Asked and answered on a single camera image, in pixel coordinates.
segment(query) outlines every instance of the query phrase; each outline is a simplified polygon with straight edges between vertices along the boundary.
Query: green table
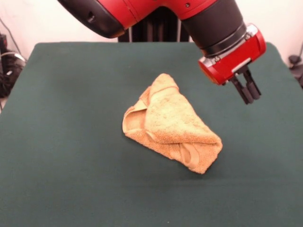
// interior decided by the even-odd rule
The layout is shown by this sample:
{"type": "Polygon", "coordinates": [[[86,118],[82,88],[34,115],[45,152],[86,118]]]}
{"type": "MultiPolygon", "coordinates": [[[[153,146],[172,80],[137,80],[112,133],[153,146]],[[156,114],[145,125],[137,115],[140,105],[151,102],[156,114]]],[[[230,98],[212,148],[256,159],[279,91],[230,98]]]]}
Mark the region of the green table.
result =
{"type": "Polygon", "coordinates": [[[268,44],[246,106],[200,57],[191,43],[38,44],[0,115],[0,226],[301,227],[299,84],[268,44]],[[122,133],[163,72],[223,140],[205,175],[122,133]]]}

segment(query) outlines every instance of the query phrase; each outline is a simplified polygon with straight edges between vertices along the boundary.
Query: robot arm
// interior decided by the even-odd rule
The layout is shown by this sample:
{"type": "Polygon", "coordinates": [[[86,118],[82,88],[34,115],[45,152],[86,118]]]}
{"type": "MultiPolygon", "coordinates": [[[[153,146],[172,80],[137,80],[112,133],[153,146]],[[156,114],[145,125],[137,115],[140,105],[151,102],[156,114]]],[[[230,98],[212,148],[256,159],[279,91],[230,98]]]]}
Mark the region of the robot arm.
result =
{"type": "Polygon", "coordinates": [[[247,65],[266,51],[266,43],[257,27],[243,22],[235,0],[58,1],[81,23],[107,38],[123,35],[158,7],[168,7],[202,51],[199,65],[213,83],[232,82],[246,104],[261,95],[247,65]],[[246,86],[238,81],[240,74],[246,86]]]}

